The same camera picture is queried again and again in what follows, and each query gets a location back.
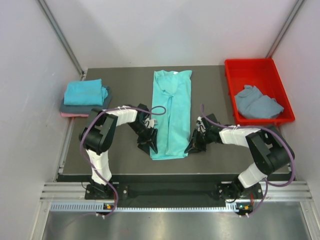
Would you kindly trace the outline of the turquoise t-shirt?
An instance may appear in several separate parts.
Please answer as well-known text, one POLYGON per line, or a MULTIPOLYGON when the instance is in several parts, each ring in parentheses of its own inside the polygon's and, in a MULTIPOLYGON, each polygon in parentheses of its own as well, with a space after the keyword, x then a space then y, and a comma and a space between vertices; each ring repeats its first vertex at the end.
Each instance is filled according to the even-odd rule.
POLYGON ((191 70, 155 71, 152 107, 163 106, 163 115, 153 115, 157 125, 157 150, 150 150, 154 161, 182 159, 191 134, 191 70))

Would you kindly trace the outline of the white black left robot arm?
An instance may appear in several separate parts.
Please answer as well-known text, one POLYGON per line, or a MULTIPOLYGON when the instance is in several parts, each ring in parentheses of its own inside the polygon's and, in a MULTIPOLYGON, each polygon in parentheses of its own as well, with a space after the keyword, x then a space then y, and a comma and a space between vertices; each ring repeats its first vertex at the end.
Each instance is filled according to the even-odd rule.
POLYGON ((155 125, 151 111, 144 104, 137 107, 123 105, 112 109, 94 108, 89 114, 89 123, 79 135, 80 152, 86 153, 91 166, 91 179, 86 186, 86 200, 106 200, 116 197, 115 187, 110 183, 112 173, 109 166, 109 149, 116 128, 128 124, 137 135, 137 146, 149 154, 158 152, 155 125))

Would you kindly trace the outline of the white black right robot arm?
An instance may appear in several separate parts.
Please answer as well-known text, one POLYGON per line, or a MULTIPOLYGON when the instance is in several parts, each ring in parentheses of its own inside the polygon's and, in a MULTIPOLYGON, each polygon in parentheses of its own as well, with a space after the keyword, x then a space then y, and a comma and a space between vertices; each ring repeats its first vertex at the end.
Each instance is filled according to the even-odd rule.
POLYGON ((248 148, 253 163, 241 172, 230 184, 219 190, 226 199, 245 198, 252 187, 285 165, 292 164, 295 154, 274 125, 247 127, 222 125, 212 113, 198 117, 186 154, 205 152, 207 145, 217 143, 248 148))

